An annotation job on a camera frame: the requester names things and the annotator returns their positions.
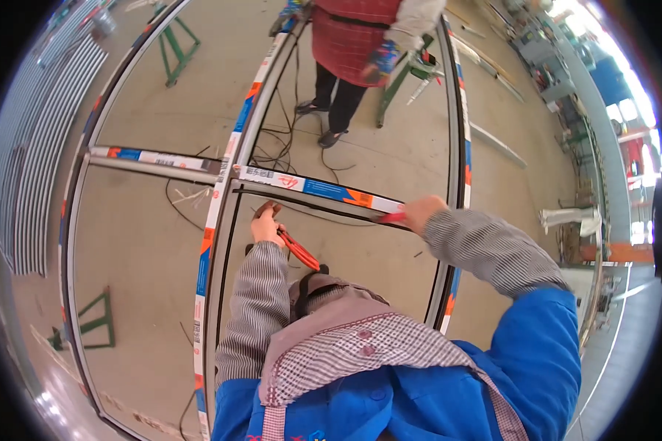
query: checkered apron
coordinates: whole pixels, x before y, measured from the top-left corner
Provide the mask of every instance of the checkered apron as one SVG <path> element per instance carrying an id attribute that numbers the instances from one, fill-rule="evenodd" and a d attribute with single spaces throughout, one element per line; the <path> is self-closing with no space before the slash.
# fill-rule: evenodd
<path id="1" fill-rule="evenodd" d="M 258 389 L 265 407 L 263 441 L 284 441 L 286 406 L 301 395 L 381 366 L 467 367 L 488 386 L 503 440 L 528 441 L 512 406 L 461 348 L 358 285 L 317 274 L 309 291 L 329 284 L 334 289 L 309 315 L 270 339 Z M 290 295 L 299 295 L 298 287 L 292 286 Z"/>
<path id="2" fill-rule="evenodd" d="M 342 80 L 362 87 L 361 71 L 370 53 L 382 44 L 383 29 L 331 19 L 330 14 L 391 25 L 402 0 L 315 0 L 311 13 L 314 59 Z"/>

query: black shoe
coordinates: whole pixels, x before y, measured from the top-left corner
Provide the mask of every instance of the black shoe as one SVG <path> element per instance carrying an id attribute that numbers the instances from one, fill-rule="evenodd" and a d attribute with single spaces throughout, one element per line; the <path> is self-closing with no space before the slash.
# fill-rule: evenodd
<path id="1" fill-rule="evenodd" d="M 313 111 L 329 111 L 328 107 L 312 107 L 314 101 L 304 101 L 296 107 L 297 115 L 310 114 Z"/>
<path id="2" fill-rule="evenodd" d="M 336 136 L 335 133 L 331 133 L 331 130 L 327 130 L 326 133 L 324 133 L 322 136 L 319 137 L 317 143 L 319 146 L 321 146 L 321 148 L 333 147 L 333 145 L 338 142 L 338 139 L 341 138 L 341 135 L 343 135 L 343 133 Z"/>

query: green sawhorse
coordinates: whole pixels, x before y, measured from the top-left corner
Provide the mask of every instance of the green sawhorse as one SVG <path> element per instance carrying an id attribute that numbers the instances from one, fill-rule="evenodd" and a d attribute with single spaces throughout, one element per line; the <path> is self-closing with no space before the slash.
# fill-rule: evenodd
<path id="1" fill-rule="evenodd" d="M 154 17 L 150 20 L 152 22 L 158 15 L 161 13 L 165 8 L 167 7 L 166 4 L 162 2 L 157 2 L 154 5 Z M 194 40 L 194 44 L 191 48 L 189 48 L 188 52 L 184 53 L 181 50 L 181 46 L 179 46 L 179 41 L 177 40 L 177 37 L 174 36 L 174 32 L 171 30 L 170 26 L 167 26 L 164 31 L 161 32 L 157 36 L 157 39 L 159 40 L 159 48 L 161 49 L 161 59 L 164 61 L 164 69 L 167 72 L 167 82 L 165 85 L 167 87 L 172 87 L 177 83 L 177 78 L 179 77 L 179 74 L 181 74 L 181 71 L 186 67 L 186 64 L 191 60 L 191 57 L 194 55 L 194 52 L 196 52 L 196 49 L 201 46 L 201 40 L 196 38 L 196 35 L 189 29 L 183 21 L 179 17 L 174 17 L 174 21 L 179 23 L 179 25 L 184 29 L 184 31 L 189 35 L 189 37 Z M 167 52 L 164 50 L 164 39 L 167 38 L 167 41 L 169 43 L 169 46 L 171 47 L 171 50 L 174 52 L 174 56 L 177 57 L 177 66 L 174 68 L 174 70 L 171 70 L 169 67 L 169 60 L 167 59 Z"/>
<path id="2" fill-rule="evenodd" d="M 79 326 L 79 331 L 81 335 L 88 333 L 98 327 L 107 326 L 108 327 L 108 343 L 105 344 L 87 344 L 84 349 L 97 349 L 97 348 L 114 348 L 115 347 L 115 329 L 113 328 L 113 311 L 111 309 L 110 303 L 110 287 L 106 287 L 103 292 L 98 295 L 90 304 L 87 304 L 79 313 L 78 317 L 81 318 L 89 309 L 96 306 L 98 302 L 103 300 L 104 313 L 102 317 L 91 320 Z M 56 329 L 55 327 L 51 328 L 53 335 L 47 339 L 51 344 L 51 347 L 57 351 L 63 351 L 63 339 L 61 330 Z"/>
<path id="3" fill-rule="evenodd" d="M 424 44 L 422 45 L 423 50 L 426 50 L 434 41 L 434 37 L 428 34 L 422 35 L 421 38 L 424 40 Z M 397 60 L 397 65 L 399 65 L 402 60 L 405 59 L 407 54 L 408 52 L 402 54 L 399 60 Z M 435 69 L 437 66 L 435 58 L 431 57 L 431 60 L 431 63 L 422 61 L 422 67 L 424 68 L 417 68 L 416 66 L 413 66 L 407 62 L 402 70 L 397 74 L 397 77 L 394 79 L 394 81 L 391 84 L 385 85 L 383 87 L 382 98 L 380 99 L 380 108 L 378 110 L 378 118 L 376 119 L 376 126 L 378 128 L 382 128 L 382 126 L 385 124 L 385 112 L 388 110 L 389 103 L 392 102 L 393 98 L 395 98 L 395 95 L 399 90 L 399 86 L 401 86 L 402 82 L 405 81 L 407 74 L 411 73 L 420 80 L 423 80 L 426 84 L 428 84 L 428 82 L 432 80 L 437 74 L 440 74 L 441 76 L 443 75 L 441 72 Z M 415 91 L 415 93 L 412 95 L 412 99 L 416 98 L 416 96 L 423 91 L 426 84 L 419 86 L 417 91 Z"/>

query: green metal stand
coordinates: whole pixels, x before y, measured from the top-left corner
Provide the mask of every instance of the green metal stand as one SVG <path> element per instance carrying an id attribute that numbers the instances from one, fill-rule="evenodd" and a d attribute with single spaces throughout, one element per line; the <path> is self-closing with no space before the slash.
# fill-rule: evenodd
<path id="1" fill-rule="evenodd" d="M 111 310 L 110 303 L 110 287 L 106 287 L 103 292 L 98 295 L 91 303 L 87 304 L 85 308 L 78 313 L 78 317 L 81 318 L 89 309 L 96 306 L 98 302 L 103 300 L 104 313 L 103 317 L 91 320 L 79 326 L 79 331 L 81 335 L 88 333 L 98 327 L 107 326 L 108 327 L 108 343 L 106 344 L 88 344 L 85 345 L 85 349 L 97 349 L 97 348 L 114 348 L 115 347 L 115 328 L 113 327 L 113 311 Z M 57 351 L 63 351 L 63 340 L 61 338 L 61 330 L 52 327 L 53 335 L 47 340 L 51 344 L 51 347 Z"/>
<path id="2" fill-rule="evenodd" d="M 167 5 L 159 5 L 159 7 L 156 7 L 154 10 L 154 16 L 157 17 L 159 13 L 166 8 Z M 177 41 L 177 37 L 174 36 L 174 32 L 171 30 L 170 26 L 167 26 L 164 31 L 162 31 L 161 34 L 157 37 L 159 40 L 159 48 L 161 49 L 161 59 L 164 61 L 164 69 L 167 71 L 167 82 L 165 85 L 167 87 L 172 87 L 177 83 L 177 78 L 179 74 L 181 74 L 181 71 L 186 67 L 186 64 L 191 60 L 191 57 L 194 55 L 194 52 L 196 52 L 196 49 L 199 48 L 201 45 L 201 40 L 196 38 L 196 35 L 184 24 L 183 21 L 179 17 L 175 17 L 174 21 L 179 23 L 179 25 L 184 29 L 184 31 L 191 37 L 192 40 L 194 40 L 193 46 L 188 50 L 187 53 L 184 53 L 181 50 L 181 46 L 179 46 L 179 42 Z M 167 52 L 164 50 L 164 38 L 167 38 L 167 41 L 169 43 L 169 46 L 171 47 L 171 50 L 174 52 L 174 55 L 177 57 L 177 66 L 174 68 L 174 70 L 171 70 L 169 67 L 169 61 L 167 59 Z"/>
<path id="3" fill-rule="evenodd" d="M 422 46 L 423 49 L 427 49 L 429 45 L 434 41 L 434 38 L 431 35 L 424 34 L 421 36 L 422 40 L 424 40 L 424 45 Z M 407 53 L 405 52 L 402 54 L 402 56 L 397 60 L 397 64 L 400 64 L 403 59 L 407 56 Z M 417 78 L 421 80 L 425 80 L 428 76 L 428 74 L 425 71 L 422 71 L 417 68 L 413 68 L 412 66 L 409 66 L 409 63 L 407 63 L 402 70 L 397 74 L 397 77 L 393 82 L 391 82 L 388 85 L 383 86 L 384 92 L 382 93 L 382 98 L 380 99 L 380 108 L 378 109 L 378 118 L 376 119 L 376 126 L 378 128 L 382 128 L 382 126 L 385 124 L 385 112 L 388 110 L 389 103 L 392 101 L 392 98 L 395 97 L 395 94 L 397 94 L 397 91 L 399 90 L 399 86 L 402 85 L 402 82 L 405 81 L 405 78 L 407 74 L 412 73 L 412 75 L 416 76 Z"/>

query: factory floor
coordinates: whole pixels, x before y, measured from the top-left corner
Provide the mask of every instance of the factory floor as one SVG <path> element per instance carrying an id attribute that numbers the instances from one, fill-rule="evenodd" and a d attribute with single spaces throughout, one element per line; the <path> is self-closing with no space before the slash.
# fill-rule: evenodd
<path id="1" fill-rule="evenodd" d="M 462 31 L 463 22 L 447 12 L 453 31 L 503 66 L 525 100 L 517 101 L 479 66 L 462 58 L 469 118 L 527 162 L 527 168 L 520 169 L 474 136 L 471 208 L 502 216 L 557 258 L 556 237 L 553 232 L 544 234 L 537 213 L 543 208 L 558 208 L 559 199 L 573 198 L 575 192 L 571 162 L 554 138 L 560 134 L 558 119 L 541 101 L 517 55 L 491 31 L 473 4 L 450 1 L 450 5 L 459 9 L 462 17 L 471 21 L 471 28 L 482 32 L 485 39 Z M 148 15 L 143 11 L 149 12 L 149 8 L 118 13 L 123 7 L 114 8 L 118 29 L 122 30 L 114 39 L 131 44 L 146 19 L 137 26 L 128 24 L 129 28 L 122 24 L 134 17 L 131 14 Z M 166 75 L 155 42 L 132 69 L 107 114 L 97 144 L 221 157 L 253 76 L 270 48 L 271 39 L 266 34 L 277 9 L 265 1 L 192 1 L 179 17 L 201 40 L 201 46 L 177 84 L 164 86 Z M 176 24 L 172 28 L 186 50 L 190 40 Z M 438 54 L 435 46 L 430 51 Z M 109 57 L 99 75 L 107 78 L 120 57 Z M 282 106 L 288 115 L 292 113 L 295 82 L 299 101 L 313 97 L 309 28 L 299 40 L 298 77 L 293 56 L 280 81 L 282 103 L 273 97 L 264 128 L 287 130 Z M 398 200 L 431 193 L 445 196 L 450 179 L 446 93 L 443 86 L 433 83 L 412 105 L 405 106 L 418 83 L 416 78 L 407 78 L 380 129 L 375 120 L 381 92 L 369 90 L 349 133 L 325 153 L 316 145 L 320 120 L 305 116 L 295 124 L 289 154 L 278 165 L 286 169 L 285 163 L 291 164 L 290 171 L 302 176 L 332 182 L 337 179 L 343 186 Z M 89 96 L 79 115 L 88 115 L 95 99 L 89 100 Z M 53 200 L 61 201 L 78 140 L 75 133 L 80 127 L 70 135 L 67 146 L 71 151 L 65 150 L 63 155 L 65 164 L 58 171 L 55 189 L 58 196 Z M 272 133 L 282 140 L 270 132 L 260 134 L 255 155 L 261 166 L 270 166 L 263 163 L 263 157 L 274 156 L 289 140 L 288 134 Z M 200 227 L 208 199 L 177 202 L 176 207 L 187 220 L 167 197 L 176 201 L 201 189 L 185 182 L 168 183 L 162 177 L 90 166 L 78 212 L 74 244 L 77 307 L 83 308 L 108 286 L 115 328 L 115 348 L 87 350 L 89 372 L 99 393 L 115 398 L 106 400 L 102 395 L 106 411 L 152 440 L 177 439 L 178 431 L 175 433 L 173 428 L 178 428 L 185 409 L 183 431 L 189 440 L 200 439 L 195 404 L 187 408 L 194 386 L 188 340 L 192 338 L 195 279 L 203 237 Z M 254 196 L 241 199 L 230 247 L 221 329 L 229 316 L 230 281 L 244 257 L 244 246 L 250 242 L 247 223 L 252 209 L 261 203 Z M 50 226 L 57 232 L 58 208 L 54 210 Z M 295 239 L 329 265 L 332 275 L 363 284 L 399 310 L 424 319 L 436 261 L 417 236 L 386 226 L 341 225 L 291 207 L 280 214 L 280 219 Z M 54 294 L 58 293 L 57 236 L 50 234 L 54 245 L 49 276 L 18 277 L 13 282 L 23 289 L 34 286 L 31 284 L 38 287 L 35 298 L 43 312 L 40 326 L 35 327 L 43 336 L 49 334 L 51 326 L 61 326 L 58 296 Z M 299 261 L 290 259 L 291 279 L 303 273 L 300 266 Z M 448 336 L 488 348 L 509 304 L 487 284 L 464 273 Z M 209 314 L 209 326 L 215 325 L 217 311 Z M 84 342 L 96 344 L 104 337 L 100 329 L 86 335 Z M 63 354 L 71 363 L 70 356 Z M 212 366 L 213 362 L 213 350 L 209 350 L 207 363 Z M 209 395 L 212 419 L 213 394 Z M 143 422 L 142 415 L 159 421 L 159 428 Z"/>

